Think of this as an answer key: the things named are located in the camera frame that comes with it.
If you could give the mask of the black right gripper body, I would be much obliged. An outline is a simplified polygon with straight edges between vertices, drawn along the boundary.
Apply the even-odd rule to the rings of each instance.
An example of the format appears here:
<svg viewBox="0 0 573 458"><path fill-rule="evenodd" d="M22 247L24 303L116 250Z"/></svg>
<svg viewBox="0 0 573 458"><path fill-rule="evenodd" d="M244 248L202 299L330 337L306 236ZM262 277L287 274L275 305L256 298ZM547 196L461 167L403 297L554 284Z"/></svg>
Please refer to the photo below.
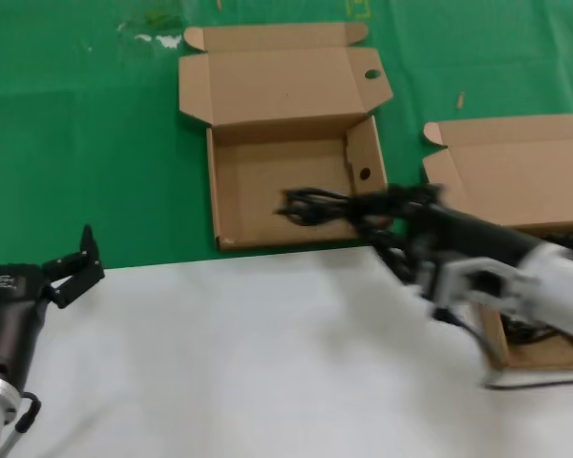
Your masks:
<svg viewBox="0 0 573 458"><path fill-rule="evenodd" d="M535 248L535 238L440 204L406 204L406 265L412 269L439 252L490 258L518 265Z"/></svg>

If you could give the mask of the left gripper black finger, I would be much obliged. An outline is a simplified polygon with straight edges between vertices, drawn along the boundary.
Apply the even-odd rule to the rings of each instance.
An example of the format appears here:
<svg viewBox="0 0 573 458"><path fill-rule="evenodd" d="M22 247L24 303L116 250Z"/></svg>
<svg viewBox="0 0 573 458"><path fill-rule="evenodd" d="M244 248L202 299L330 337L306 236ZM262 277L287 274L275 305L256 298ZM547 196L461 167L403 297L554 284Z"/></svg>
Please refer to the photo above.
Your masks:
<svg viewBox="0 0 573 458"><path fill-rule="evenodd" d="M77 252L44 263L42 270L48 282L43 295L60 309L100 282L105 274L91 225L84 226Z"/></svg>

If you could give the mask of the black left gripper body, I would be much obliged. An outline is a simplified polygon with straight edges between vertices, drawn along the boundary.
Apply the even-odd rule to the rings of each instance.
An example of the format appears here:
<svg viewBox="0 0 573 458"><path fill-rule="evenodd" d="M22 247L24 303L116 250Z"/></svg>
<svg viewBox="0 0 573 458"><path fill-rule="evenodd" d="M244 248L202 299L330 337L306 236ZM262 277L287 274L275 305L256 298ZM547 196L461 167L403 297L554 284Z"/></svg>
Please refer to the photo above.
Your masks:
<svg viewBox="0 0 573 458"><path fill-rule="evenodd" d="M39 265L0 265L0 379L24 385L44 326L49 280Z"/></svg>

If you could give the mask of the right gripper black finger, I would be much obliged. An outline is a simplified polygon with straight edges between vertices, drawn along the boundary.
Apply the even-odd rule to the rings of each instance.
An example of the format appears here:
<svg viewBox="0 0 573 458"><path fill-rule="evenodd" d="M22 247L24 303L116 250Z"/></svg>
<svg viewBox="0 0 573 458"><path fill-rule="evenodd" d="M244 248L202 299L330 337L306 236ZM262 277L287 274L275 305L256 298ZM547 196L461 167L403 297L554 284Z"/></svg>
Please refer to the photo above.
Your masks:
<svg viewBox="0 0 573 458"><path fill-rule="evenodd" d="M399 238L395 218L391 215L366 213L360 218L360 234L365 239Z"/></svg>
<svg viewBox="0 0 573 458"><path fill-rule="evenodd" d="M391 185L387 196L393 209L407 210L416 206L427 207L441 202L443 187L436 184Z"/></svg>

